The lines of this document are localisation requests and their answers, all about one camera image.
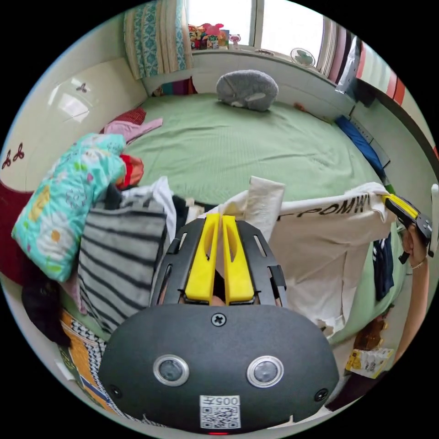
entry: hand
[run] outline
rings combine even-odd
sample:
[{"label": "hand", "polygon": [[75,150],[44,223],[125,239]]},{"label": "hand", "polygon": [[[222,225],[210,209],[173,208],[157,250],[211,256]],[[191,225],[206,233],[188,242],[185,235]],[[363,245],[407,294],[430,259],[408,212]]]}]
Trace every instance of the hand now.
[{"label": "hand", "polygon": [[413,225],[404,232],[402,248],[410,255],[409,262],[412,267],[417,266],[427,257],[427,248],[419,239],[416,227]]}]

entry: white cloth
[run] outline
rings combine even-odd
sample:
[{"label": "white cloth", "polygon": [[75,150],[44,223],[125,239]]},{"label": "white cloth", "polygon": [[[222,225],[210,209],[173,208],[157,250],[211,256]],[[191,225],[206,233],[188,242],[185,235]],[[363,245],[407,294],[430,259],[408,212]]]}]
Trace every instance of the white cloth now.
[{"label": "white cloth", "polygon": [[386,238],[396,219],[382,202],[387,193],[367,183],[336,197],[282,203],[283,185],[252,177],[248,191],[202,216],[219,212],[258,227],[283,269],[289,308],[325,325],[331,337],[349,318],[369,245]]},{"label": "white cloth", "polygon": [[168,177],[160,177],[150,186],[133,187],[122,192],[124,198],[145,197],[147,195],[151,195],[157,203],[163,206],[163,210],[166,214],[168,238],[170,242],[172,242],[175,238],[177,228],[177,212],[175,210],[174,202],[172,201],[173,193],[169,188]]}]

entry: teal floral pillow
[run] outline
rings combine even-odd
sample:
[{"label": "teal floral pillow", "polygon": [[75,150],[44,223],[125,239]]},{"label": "teal floral pillow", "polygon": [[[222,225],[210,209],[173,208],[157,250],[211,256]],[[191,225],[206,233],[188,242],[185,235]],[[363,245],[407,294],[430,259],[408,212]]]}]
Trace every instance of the teal floral pillow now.
[{"label": "teal floral pillow", "polygon": [[125,177],[120,134],[88,134],[48,171],[21,211],[12,238],[50,278],[66,281],[90,208]]}]

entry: window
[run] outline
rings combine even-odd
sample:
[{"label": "window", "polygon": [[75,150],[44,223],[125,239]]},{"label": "window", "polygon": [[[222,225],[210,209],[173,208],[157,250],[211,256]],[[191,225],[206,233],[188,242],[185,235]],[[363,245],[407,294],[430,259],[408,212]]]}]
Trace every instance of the window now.
[{"label": "window", "polygon": [[302,48],[318,60],[323,36],[323,15],[286,0],[264,3],[261,48],[290,56]]},{"label": "window", "polygon": [[187,21],[194,26],[222,23],[239,34],[240,48],[265,49],[290,61],[294,48],[315,59],[314,70],[327,77],[337,44],[337,25],[318,12],[288,0],[185,0]]}]

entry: gray striped cloth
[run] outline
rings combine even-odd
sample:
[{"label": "gray striped cloth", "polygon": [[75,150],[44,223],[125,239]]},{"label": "gray striped cloth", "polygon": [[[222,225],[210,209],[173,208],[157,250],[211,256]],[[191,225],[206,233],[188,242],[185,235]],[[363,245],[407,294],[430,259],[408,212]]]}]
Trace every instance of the gray striped cloth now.
[{"label": "gray striped cloth", "polygon": [[126,198],[118,209],[90,210],[78,280],[86,309],[103,331],[113,333],[149,306],[166,241],[166,215],[151,196]]}]

